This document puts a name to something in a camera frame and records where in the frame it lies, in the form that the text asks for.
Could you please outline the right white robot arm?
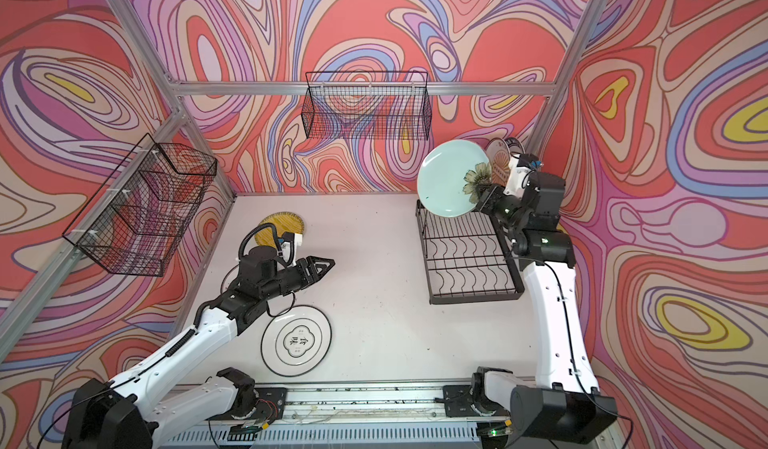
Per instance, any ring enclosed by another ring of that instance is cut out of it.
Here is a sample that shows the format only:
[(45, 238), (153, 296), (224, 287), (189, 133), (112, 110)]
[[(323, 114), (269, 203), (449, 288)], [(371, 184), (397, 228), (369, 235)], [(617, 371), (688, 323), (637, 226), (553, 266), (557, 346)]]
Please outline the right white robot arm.
[(533, 384), (504, 369), (480, 367), (472, 378), (472, 408), (481, 415), (506, 411), (511, 442), (527, 437), (589, 444), (619, 418), (616, 401), (603, 395), (585, 349), (575, 251), (558, 228), (564, 192), (558, 176), (514, 169), (506, 185), (491, 186), (477, 205), (511, 238), (538, 330)]

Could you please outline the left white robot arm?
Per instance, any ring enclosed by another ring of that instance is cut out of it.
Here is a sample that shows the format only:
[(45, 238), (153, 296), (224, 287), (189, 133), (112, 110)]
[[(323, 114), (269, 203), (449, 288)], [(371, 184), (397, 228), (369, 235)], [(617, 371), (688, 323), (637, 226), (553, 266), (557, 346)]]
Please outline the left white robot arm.
[(215, 416), (252, 418), (259, 405), (255, 381), (232, 367), (177, 396), (169, 393), (267, 314), (270, 300), (295, 296), (321, 281), (334, 265), (334, 260), (317, 256), (288, 263), (270, 246), (241, 255), (226, 290), (201, 304), (183, 333), (111, 380), (91, 379), (75, 392), (62, 447), (159, 448)]

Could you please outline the white plate green quatrefoil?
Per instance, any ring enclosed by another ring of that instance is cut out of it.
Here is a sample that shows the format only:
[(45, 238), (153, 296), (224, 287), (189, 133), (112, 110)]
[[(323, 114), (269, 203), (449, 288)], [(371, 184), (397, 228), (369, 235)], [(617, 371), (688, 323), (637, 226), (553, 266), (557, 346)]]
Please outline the white plate green quatrefoil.
[(330, 320), (320, 309), (301, 305), (273, 319), (260, 344), (265, 366), (280, 377), (299, 377), (314, 370), (333, 339)]

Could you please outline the light blue flower plate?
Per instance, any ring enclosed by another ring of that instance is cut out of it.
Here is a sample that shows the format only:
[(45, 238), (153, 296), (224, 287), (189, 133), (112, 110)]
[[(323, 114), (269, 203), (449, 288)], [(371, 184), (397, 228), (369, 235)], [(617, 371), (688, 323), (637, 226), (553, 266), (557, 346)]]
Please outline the light blue flower plate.
[(454, 218), (473, 211), (491, 183), (491, 164), (485, 151), (474, 142), (452, 140), (434, 148), (424, 159), (417, 193), (429, 212)]

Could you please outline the green rim lettered plate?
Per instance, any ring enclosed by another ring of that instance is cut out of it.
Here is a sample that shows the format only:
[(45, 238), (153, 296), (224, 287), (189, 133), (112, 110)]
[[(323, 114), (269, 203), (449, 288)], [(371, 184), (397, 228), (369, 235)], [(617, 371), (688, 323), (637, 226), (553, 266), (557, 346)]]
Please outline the green rim lettered plate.
[(507, 150), (511, 156), (521, 155), (525, 153), (525, 148), (519, 139), (515, 137), (509, 137), (504, 140)]

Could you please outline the large orange sunburst plate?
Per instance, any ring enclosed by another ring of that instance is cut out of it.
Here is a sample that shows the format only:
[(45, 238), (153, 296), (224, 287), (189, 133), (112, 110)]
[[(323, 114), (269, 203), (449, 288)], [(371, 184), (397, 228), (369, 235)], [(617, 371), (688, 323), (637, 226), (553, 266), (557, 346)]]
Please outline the large orange sunburst plate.
[(505, 186), (510, 176), (510, 151), (503, 139), (494, 138), (488, 142), (485, 153), (491, 168), (491, 180)]

